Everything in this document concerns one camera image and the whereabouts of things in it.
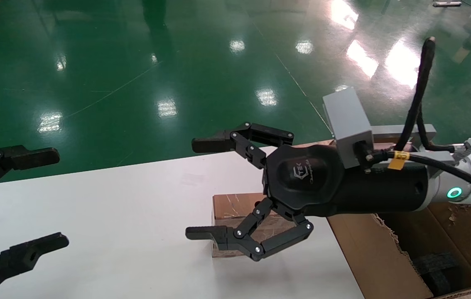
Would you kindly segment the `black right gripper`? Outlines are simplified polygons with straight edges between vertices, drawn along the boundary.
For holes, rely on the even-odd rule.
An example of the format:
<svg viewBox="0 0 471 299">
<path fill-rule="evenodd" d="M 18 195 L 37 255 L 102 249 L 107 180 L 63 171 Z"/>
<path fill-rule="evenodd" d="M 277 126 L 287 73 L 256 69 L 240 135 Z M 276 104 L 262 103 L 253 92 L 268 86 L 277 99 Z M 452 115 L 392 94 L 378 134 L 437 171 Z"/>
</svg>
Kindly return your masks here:
<svg viewBox="0 0 471 299">
<path fill-rule="evenodd" d="M 306 240 L 314 226 L 305 216 L 399 213 L 420 210 L 427 200 L 427 169 L 386 166 L 370 173 L 346 169 L 334 146 L 291 147 L 294 134 L 256 123 L 244 123 L 208 138 L 194 138 L 194 153 L 234 151 L 257 169 L 265 169 L 267 196 L 236 227 L 187 227 L 188 240 L 212 240 L 219 250 L 238 250 L 254 261 Z M 255 143 L 279 147 L 267 157 Z M 254 231 L 274 211 L 294 227 L 262 242 Z"/>
</svg>

